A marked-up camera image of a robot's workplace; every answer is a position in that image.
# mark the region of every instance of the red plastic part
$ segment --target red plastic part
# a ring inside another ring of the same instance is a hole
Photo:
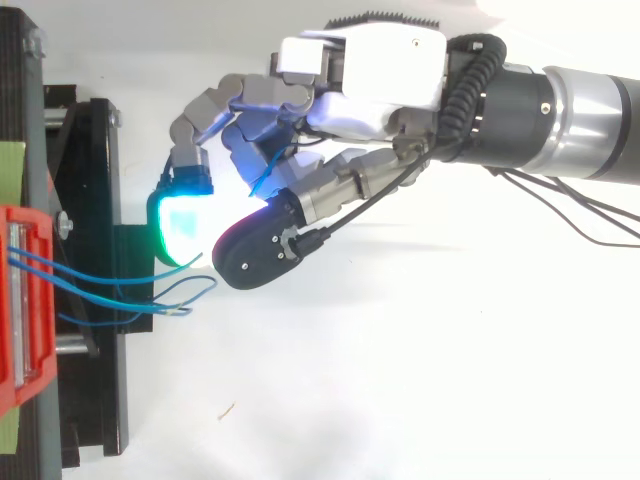
[[[53,285],[27,276],[29,294],[29,355],[34,374],[15,388],[13,343],[9,310],[9,244],[8,225],[21,223],[27,229],[27,250],[49,260],[53,259],[51,217],[29,208],[0,207],[0,416],[12,407],[40,393],[57,374],[55,310]],[[27,263],[45,273],[52,273],[33,260]]]

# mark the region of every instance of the black metal frame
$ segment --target black metal frame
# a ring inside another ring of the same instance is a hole
[[[69,86],[48,86],[47,105],[66,108],[59,129],[48,129],[49,171],[59,203],[74,222],[67,240],[58,239],[56,260],[76,270],[109,278],[153,274],[154,254],[146,226],[120,224],[117,129],[111,118],[115,108],[106,99],[61,104]],[[79,288],[117,298],[113,286],[77,281]],[[153,296],[153,285],[123,289],[137,301]],[[56,292],[59,312],[83,321],[122,321],[129,313],[116,312]],[[119,327],[80,327],[95,342],[88,355],[58,357],[60,427],[63,468],[80,464],[78,448],[103,445],[105,456],[120,455],[129,442],[127,416],[126,333],[152,330],[152,316]],[[58,333],[77,332],[68,323]]]
[[[146,226],[120,224],[113,106],[106,99],[76,103],[74,86],[43,88],[41,56],[28,43],[36,28],[21,10],[0,7],[0,141],[26,144],[21,204],[48,212],[54,225],[63,210],[74,221],[68,239],[55,235],[56,261],[102,277],[152,275]],[[48,108],[66,108],[62,126],[48,129],[46,138],[45,100]],[[116,298],[112,287],[77,285]],[[153,285],[123,290],[138,302],[153,295]],[[129,315],[58,289],[56,312],[84,321]],[[124,334],[150,332],[152,321],[143,315],[132,325],[110,328],[58,321],[57,333],[82,333],[88,353],[58,356],[58,377],[20,407],[17,453],[0,456],[0,478],[59,480],[62,467],[79,465],[81,446],[103,445],[106,456],[124,451],[129,439]]]

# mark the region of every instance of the red clip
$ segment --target red clip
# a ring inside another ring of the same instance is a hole
[[[40,393],[57,374],[53,285],[36,275],[26,274],[28,319],[23,323],[22,346],[24,381],[16,386],[14,365],[14,325],[10,295],[10,228],[19,225],[26,250],[53,259],[51,217],[38,210],[0,207],[0,416],[12,407]],[[44,273],[52,268],[21,257],[21,261]]]

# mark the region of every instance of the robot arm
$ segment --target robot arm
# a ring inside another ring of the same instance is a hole
[[[172,181],[207,190],[200,145],[222,131],[240,176],[269,203],[217,242],[221,276],[246,289],[291,270],[329,236],[298,229],[412,184],[427,157],[640,184],[640,140],[629,135],[640,82],[536,74],[505,56],[492,35],[447,42],[435,22],[364,15],[286,38],[270,76],[228,75],[196,98],[171,127]],[[384,148],[347,149],[309,171],[296,161],[302,132]]]

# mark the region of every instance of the coiled black cable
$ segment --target coiled black cable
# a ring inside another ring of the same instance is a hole
[[[482,49],[453,87],[442,110],[438,131],[440,140],[457,141],[462,138],[465,128],[475,116],[480,94],[507,57],[505,43],[495,35],[484,33],[452,38],[447,43],[447,52],[474,52],[478,43],[482,44]]]

